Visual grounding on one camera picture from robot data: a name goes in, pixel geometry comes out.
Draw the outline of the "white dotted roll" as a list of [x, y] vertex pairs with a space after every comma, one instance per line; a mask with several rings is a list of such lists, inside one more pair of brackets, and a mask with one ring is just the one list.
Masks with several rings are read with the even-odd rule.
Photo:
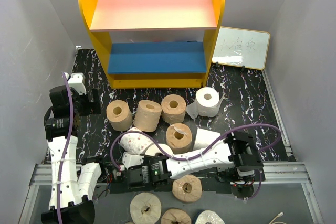
[[[169, 155], [173, 154], [172, 149], [168, 145], [159, 143], [159, 147], [167, 154]], [[145, 149], [145, 151], [142, 154], [154, 157], [156, 154], [164, 154], [164, 153], [157, 147], [157, 145], [152, 144], [147, 149]]]

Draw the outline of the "white patterned paper roll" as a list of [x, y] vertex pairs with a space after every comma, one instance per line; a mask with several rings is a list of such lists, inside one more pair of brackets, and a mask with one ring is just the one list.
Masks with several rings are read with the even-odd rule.
[[131, 154], [140, 155], [153, 145], [153, 141], [147, 136], [140, 134], [141, 130], [136, 127], [130, 128], [130, 131], [137, 131], [139, 133], [127, 133], [120, 140], [120, 146]]

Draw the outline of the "tan paper roll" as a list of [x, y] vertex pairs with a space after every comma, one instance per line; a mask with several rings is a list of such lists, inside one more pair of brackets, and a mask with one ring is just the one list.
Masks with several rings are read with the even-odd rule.
[[134, 126], [143, 132], [154, 132], [158, 126], [161, 113], [160, 104], [150, 100], [141, 100], [135, 113]]
[[162, 118], [168, 124], [182, 123], [185, 118], [186, 102], [177, 94], [170, 94], [161, 102]]
[[115, 131], [124, 132], [132, 125], [132, 113], [125, 101], [115, 100], [109, 103], [106, 114]]

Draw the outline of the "white paper roll sheet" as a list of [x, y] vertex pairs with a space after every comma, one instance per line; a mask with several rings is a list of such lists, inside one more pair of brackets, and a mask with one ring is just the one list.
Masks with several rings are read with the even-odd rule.
[[196, 92], [194, 102], [186, 107], [186, 113], [192, 119], [198, 116], [215, 117], [219, 113], [223, 98], [224, 94], [220, 97], [214, 88], [201, 88]]

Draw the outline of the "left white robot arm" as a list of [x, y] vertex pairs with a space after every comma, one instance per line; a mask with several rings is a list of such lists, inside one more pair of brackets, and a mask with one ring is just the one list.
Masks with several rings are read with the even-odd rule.
[[97, 182], [108, 177], [108, 168], [98, 156], [85, 158], [80, 168], [76, 164], [77, 127], [80, 116], [100, 114], [98, 91], [92, 90], [90, 101], [84, 84], [69, 82], [52, 88], [52, 106], [44, 116], [46, 140], [51, 156], [52, 191], [48, 211], [42, 213], [42, 223], [93, 223], [92, 201]]

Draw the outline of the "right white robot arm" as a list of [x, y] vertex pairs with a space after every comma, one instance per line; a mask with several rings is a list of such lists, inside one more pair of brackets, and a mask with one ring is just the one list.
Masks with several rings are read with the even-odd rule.
[[173, 181], [183, 176], [214, 167], [223, 168], [229, 182], [248, 180], [256, 170], [263, 168], [258, 150], [251, 135], [229, 130], [213, 140], [207, 148], [183, 154], [169, 154], [149, 135], [140, 131], [127, 131], [111, 144], [118, 145], [124, 136], [141, 135], [150, 146], [159, 150], [156, 156], [128, 152], [137, 161], [135, 165], [119, 165], [113, 161], [117, 171], [122, 173], [121, 182], [128, 191], [168, 191]]

